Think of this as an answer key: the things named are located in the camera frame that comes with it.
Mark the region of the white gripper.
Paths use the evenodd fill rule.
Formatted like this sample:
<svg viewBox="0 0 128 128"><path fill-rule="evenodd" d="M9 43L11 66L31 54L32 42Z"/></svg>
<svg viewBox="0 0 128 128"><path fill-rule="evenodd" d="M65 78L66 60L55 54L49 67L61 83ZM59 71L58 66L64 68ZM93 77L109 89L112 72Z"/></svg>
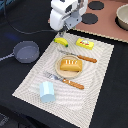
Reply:
<svg viewBox="0 0 128 128"><path fill-rule="evenodd" d="M52 0L50 27L63 36L82 21L87 5L88 0Z"/></svg>

